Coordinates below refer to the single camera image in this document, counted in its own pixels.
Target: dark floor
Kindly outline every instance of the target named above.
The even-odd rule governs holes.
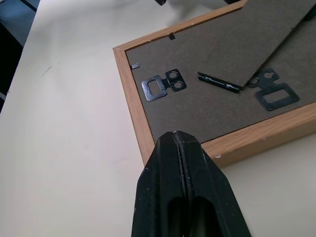
[[[4,95],[9,91],[16,67],[18,66],[22,45],[0,23],[0,92]],[[4,101],[0,99],[0,112]]]
[[[4,104],[2,98],[9,91],[39,2],[5,0],[0,3],[0,112]]]

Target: rectangular hole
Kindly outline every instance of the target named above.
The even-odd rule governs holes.
[[[161,91],[160,91],[159,86],[158,86],[158,82],[156,80],[148,83],[148,86],[150,88],[150,91],[152,92],[152,95],[160,95],[161,94]]]
[[[272,92],[270,94],[264,95],[263,98],[268,103],[271,103],[271,102],[274,102],[274,101],[277,101],[277,100],[284,99],[284,98],[286,98],[288,96],[289,96],[289,94],[287,93],[287,91],[285,89],[281,89],[281,90]]]

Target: black clamp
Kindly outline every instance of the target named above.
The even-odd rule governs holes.
[[[295,103],[300,100],[300,97],[294,92],[294,90],[286,83],[275,84],[274,81],[279,79],[279,75],[273,69],[264,69],[258,72],[254,79],[258,81],[256,83],[247,84],[249,88],[260,87],[262,90],[255,93],[255,96],[263,105],[267,111],[276,110],[283,106]],[[267,102],[264,98],[265,95],[284,89],[289,95],[283,99]]]
[[[159,75],[142,81],[142,88],[147,101],[153,101],[167,95],[167,88],[171,88],[173,92],[178,92],[187,88],[178,69],[166,72],[166,79],[161,79]],[[149,83],[156,81],[159,87],[159,94],[153,95]]]
[[[232,188],[194,136],[161,136],[137,184],[132,237],[251,237]]]

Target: white table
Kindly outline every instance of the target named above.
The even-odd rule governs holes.
[[[191,1],[41,0],[0,115],[0,236],[130,236],[143,164],[112,47],[210,10]],[[315,144],[224,169],[254,236],[315,236]]]

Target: clamp jaw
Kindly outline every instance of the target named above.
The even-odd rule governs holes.
[[[132,237],[250,237],[232,188],[194,136],[161,136],[137,184]]]

